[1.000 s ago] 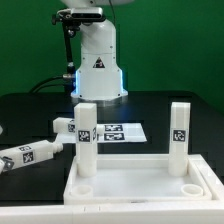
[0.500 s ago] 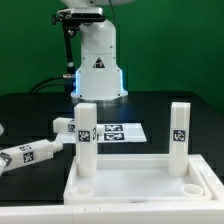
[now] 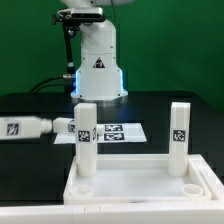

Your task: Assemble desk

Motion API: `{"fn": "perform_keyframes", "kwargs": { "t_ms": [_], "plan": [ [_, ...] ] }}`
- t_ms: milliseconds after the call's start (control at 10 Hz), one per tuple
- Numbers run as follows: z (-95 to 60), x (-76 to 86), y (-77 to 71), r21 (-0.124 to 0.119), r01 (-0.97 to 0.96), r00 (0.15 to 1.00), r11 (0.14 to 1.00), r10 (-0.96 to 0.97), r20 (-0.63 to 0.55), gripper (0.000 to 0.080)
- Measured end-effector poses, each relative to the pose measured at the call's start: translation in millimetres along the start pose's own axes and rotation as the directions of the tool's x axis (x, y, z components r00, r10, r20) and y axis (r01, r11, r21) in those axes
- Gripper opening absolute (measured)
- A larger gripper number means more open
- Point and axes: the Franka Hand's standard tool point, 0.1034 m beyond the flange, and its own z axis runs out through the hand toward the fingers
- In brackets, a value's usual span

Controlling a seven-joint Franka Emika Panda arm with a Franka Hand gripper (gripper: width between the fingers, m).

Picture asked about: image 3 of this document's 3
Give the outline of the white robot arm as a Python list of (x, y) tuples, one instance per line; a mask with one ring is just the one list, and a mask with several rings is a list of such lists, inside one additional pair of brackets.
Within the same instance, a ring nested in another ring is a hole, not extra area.
[(116, 28), (103, 15), (102, 6), (128, 4), (134, 0), (60, 0), (67, 8), (57, 12), (67, 33), (81, 30), (81, 65), (75, 72), (73, 102), (113, 105), (128, 92), (116, 62)]

